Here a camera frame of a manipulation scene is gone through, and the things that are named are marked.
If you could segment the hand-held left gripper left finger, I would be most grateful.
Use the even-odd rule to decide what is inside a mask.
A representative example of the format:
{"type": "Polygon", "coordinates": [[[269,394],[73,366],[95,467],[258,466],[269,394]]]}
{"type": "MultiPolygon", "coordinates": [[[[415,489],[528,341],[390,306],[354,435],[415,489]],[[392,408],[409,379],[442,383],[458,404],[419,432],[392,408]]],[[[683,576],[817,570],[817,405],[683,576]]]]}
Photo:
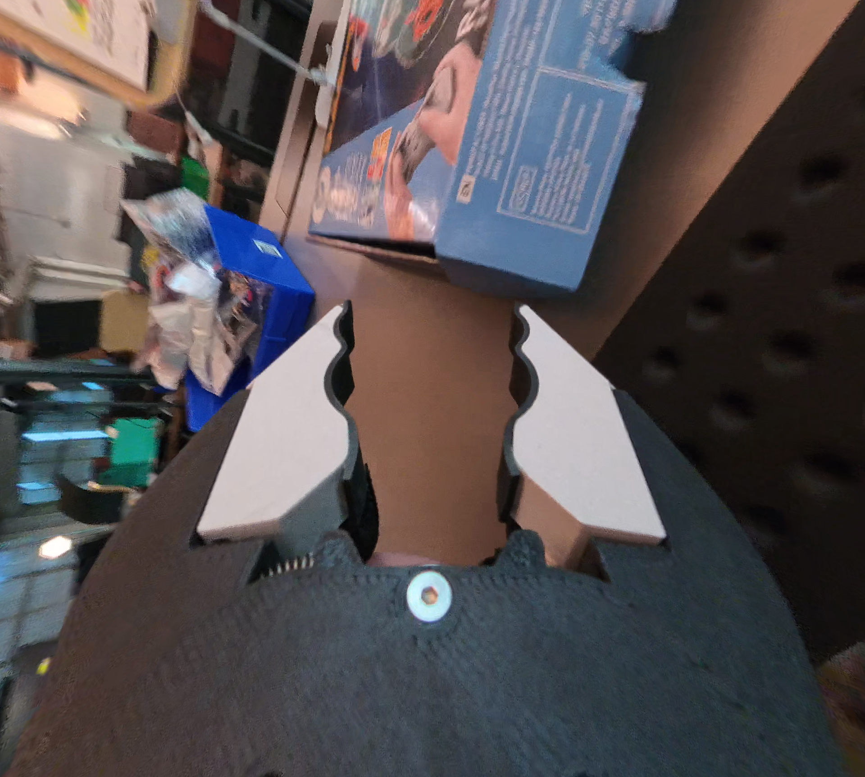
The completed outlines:
{"type": "Polygon", "coordinates": [[[203,543],[262,538],[307,555],[327,532],[362,528],[354,347],[348,300],[252,382],[197,524],[203,543]]]}

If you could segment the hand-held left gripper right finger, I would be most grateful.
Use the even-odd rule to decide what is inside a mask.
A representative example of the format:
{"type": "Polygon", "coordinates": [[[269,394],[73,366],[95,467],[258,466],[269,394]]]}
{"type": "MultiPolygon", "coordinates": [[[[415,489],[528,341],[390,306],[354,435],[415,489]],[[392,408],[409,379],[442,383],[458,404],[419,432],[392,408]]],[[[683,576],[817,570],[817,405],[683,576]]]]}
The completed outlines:
{"type": "Polygon", "coordinates": [[[661,546],[667,532],[615,388],[530,307],[514,307],[500,520],[531,531],[546,566],[579,569],[593,540],[661,546]]]}

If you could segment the blue cardboard kit box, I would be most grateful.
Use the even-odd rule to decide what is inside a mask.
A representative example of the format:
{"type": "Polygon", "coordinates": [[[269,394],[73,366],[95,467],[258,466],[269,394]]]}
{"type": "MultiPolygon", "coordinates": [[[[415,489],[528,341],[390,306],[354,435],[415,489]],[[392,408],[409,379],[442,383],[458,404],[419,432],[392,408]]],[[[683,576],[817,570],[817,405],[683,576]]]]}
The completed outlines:
{"type": "Polygon", "coordinates": [[[677,0],[349,0],[308,234],[556,297],[583,279],[677,0]]]}

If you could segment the green bin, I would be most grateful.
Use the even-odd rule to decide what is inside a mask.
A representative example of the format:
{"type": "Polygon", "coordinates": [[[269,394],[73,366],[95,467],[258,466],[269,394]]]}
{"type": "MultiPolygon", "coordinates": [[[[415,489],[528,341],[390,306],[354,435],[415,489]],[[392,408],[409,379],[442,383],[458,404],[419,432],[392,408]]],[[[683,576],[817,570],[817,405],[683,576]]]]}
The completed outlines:
{"type": "Polygon", "coordinates": [[[104,483],[144,490],[157,464],[164,424],[156,417],[120,418],[105,428],[110,440],[109,467],[104,483]]]}

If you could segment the blue plastic bin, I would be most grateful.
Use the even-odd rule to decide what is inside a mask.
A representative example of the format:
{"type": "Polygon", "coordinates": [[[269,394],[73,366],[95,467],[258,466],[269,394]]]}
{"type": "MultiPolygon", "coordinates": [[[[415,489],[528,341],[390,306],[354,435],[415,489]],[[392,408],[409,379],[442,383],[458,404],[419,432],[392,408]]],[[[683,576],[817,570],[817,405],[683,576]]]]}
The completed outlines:
{"type": "Polygon", "coordinates": [[[220,283],[217,328],[228,344],[231,372],[216,394],[187,371],[186,423],[192,433],[301,337],[315,301],[311,285],[273,233],[213,206],[205,207],[205,215],[220,283]]]}

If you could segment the pile of clear plastic bags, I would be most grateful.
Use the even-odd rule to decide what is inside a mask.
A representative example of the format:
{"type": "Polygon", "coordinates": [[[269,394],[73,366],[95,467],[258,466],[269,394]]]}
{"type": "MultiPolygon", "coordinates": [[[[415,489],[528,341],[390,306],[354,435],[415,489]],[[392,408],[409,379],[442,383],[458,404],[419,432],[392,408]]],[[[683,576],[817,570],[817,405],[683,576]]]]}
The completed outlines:
{"type": "Polygon", "coordinates": [[[260,340],[273,287],[222,264],[208,217],[214,207],[188,188],[123,200],[121,209],[156,251],[135,368],[165,389],[191,373],[207,392],[224,393],[260,340]]]}

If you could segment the black perforated chair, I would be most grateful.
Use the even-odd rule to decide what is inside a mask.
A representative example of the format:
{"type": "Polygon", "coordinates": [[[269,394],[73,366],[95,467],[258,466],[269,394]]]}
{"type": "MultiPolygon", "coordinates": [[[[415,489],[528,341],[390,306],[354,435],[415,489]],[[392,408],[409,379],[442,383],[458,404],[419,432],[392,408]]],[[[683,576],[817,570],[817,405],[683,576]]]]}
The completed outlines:
{"type": "Polygon", "coordinates": [[[595,364],[735,514],[812,661],[862,642],[863,0],[595,364]]]}

